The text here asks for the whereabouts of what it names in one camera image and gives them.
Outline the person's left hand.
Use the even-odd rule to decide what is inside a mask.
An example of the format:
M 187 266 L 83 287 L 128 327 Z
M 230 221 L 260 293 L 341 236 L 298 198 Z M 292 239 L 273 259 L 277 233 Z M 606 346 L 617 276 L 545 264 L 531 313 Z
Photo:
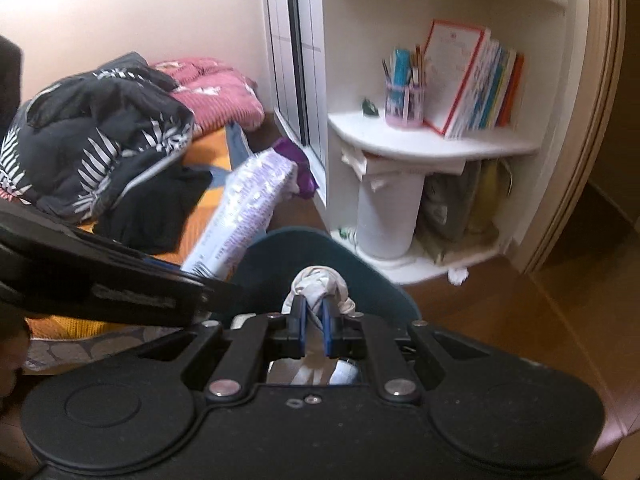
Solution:
M 2 304 L 0 330 L 0 398 L 4 400 L 13 391 L 16 374 L 27 359 L 30 329 L 21 311 Z

